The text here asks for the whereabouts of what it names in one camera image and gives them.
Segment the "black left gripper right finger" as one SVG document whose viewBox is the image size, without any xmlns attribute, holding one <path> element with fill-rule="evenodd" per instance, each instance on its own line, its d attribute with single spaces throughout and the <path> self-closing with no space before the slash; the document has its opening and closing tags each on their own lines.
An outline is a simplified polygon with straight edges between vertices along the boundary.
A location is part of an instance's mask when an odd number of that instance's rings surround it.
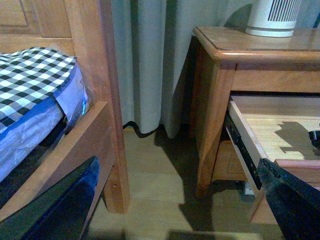
<svg viewBox="0 0 320 240">
<path fill-rule="evenodd" d="M 266 201 L 286 240 L 320 238 L 320 191 L 267 158 L 257 172 Z"/>
</svg>

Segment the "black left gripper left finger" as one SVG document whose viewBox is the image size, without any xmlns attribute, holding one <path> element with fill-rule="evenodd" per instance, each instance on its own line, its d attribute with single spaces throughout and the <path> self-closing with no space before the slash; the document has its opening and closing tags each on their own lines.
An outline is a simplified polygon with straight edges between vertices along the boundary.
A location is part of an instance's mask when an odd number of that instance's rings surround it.
<svg viewBox="0 0 320 240">
<path fill-rule="evenodd" d="M 99 180 L 92 156 L 26 206 L 0 222 L 2 240 L 77 240 Z"/>
</svg>

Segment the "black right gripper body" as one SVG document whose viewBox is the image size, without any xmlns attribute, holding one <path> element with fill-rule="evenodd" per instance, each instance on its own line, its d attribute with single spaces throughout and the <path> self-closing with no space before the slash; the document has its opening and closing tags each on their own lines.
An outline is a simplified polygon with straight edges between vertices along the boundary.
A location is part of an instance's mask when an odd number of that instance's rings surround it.
<svg viewBox="0 0 320 240">
<path fill-rule="evenodd" d="M 316 148 L 320 149 L 320 130 L 312 130 L 308 132 L 311 144 Z"/>
</svg>

